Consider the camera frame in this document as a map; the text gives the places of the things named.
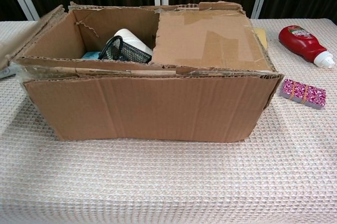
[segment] waffle-weave tablecloth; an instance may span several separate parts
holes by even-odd
[[[326,89],[323,110],[276,94],[237,143],[59,142],[16,78],[0,80],[0,222],[336,223],[337,67],[306,62],[277,36],[300,25],[337,62],[337,27],[326,19],[252,23],[266,29],[280,73]],[[0,23],[0,42],[30,24]]]

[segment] torn cardboard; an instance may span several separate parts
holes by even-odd
[[[283,77],[235,3],[73,5],[49,23],[14,60],[60,140],[243,140]],[[81,60],[120,28],[154,48],[151,63]]]

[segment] textured white fabric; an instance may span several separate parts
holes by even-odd
[[[267,31],[277,70],[326,89],[321,110],[277,94],[237,143],[155,140],[58,142],[17,80],[0,81],[1,223],[336,223],[337,67],[285,49],[300,25],[337,62],[329,20],[252,20]],[[0,23],[0,41],[28,22]]]

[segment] ketchup bottle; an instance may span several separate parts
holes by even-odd
[[[291,52],[301,55],[318,67],[332,68],[332,54],[321,46],[317,38],[298,25],[290,25],[280,31],[280,42]]]

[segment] black mesh pen holder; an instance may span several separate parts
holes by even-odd
[[[111,38],[100,52],[99,60],[148,63],[152,56],[123,42],[121,36]]]

